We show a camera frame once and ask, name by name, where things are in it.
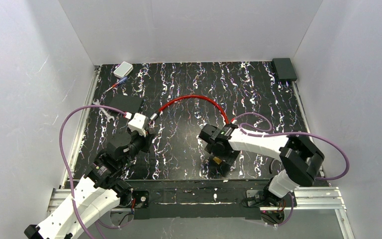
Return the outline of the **brass padlock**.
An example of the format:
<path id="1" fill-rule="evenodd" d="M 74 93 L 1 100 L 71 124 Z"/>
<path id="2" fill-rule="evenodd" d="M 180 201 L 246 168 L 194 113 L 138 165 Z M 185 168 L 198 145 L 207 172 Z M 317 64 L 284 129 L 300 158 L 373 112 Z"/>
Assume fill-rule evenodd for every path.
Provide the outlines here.
<path id="1" fill-rule="evenodd" d="M 214 160 L 217 164 L 220 164 L 220 163 L 221 163 L 221 160 L 220 160 L 219 158 L 217 158 L 217 157 L 215 157 L 213 160 Z"/>

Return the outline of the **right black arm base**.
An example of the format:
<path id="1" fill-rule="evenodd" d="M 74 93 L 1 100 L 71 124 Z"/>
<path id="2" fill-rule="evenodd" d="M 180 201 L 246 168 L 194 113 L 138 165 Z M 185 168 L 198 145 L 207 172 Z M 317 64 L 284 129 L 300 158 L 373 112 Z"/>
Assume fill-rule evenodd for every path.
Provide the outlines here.
<path id="1" fill-rule="evenodd" d="M 287 194 L 283 198 L 277 198 L 269 191 L 265 193 L 263 190 L 247 190 L 241 204 L 248 208 L 273 207 L 273 209 L 279 211 L 285 207 L 297 205 L 294 193 Z"/>

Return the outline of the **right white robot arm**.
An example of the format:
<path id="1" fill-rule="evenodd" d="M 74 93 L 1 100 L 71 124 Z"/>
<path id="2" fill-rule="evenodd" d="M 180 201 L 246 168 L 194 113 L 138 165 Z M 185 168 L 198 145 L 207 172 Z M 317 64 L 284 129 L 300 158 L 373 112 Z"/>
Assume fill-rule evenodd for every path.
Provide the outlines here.
<path id="1" fill-rule="evenodd" d="M 206 124 L 198 136 L 206 142 L 205 151 L 220 166 L 232 166 L 241 151 L 261 154 L 280 161 L 284 169 L 274 176 L 255 200 L 278 201 L 294 189 L 311 187 L 324 161 L 321 150 L 303 133 L 285 135 L 244 132 L 237 125 L 218 128 Z"/>

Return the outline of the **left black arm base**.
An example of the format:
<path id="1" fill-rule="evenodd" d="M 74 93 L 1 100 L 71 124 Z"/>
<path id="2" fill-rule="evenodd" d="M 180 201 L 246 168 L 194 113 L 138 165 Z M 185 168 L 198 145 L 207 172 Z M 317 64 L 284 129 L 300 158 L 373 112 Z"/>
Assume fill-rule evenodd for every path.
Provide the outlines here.
<path id="1" fill-rule="evenodd" d="M 132 192 L 134 201 L 134 209 L 144 209 L 149 206 L 150 193 L 145 190 L 138 190 Z"/>

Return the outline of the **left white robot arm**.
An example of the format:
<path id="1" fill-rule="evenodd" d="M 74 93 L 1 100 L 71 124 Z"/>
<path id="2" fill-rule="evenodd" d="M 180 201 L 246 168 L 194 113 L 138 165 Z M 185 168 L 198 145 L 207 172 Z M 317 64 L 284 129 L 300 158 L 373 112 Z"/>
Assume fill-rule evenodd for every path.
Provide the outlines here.
<path id="1" fill-rule="evenodd" d="M 134 188 L 124 179 L 138 153 L 147 153 L 155 134 L 127 130 L 117 133 L 101 149 L 69 196 L 37 225 L 29 225 L 29 239 L 76 239 L 84 229 L 117 206 L 134 202 Z"/>

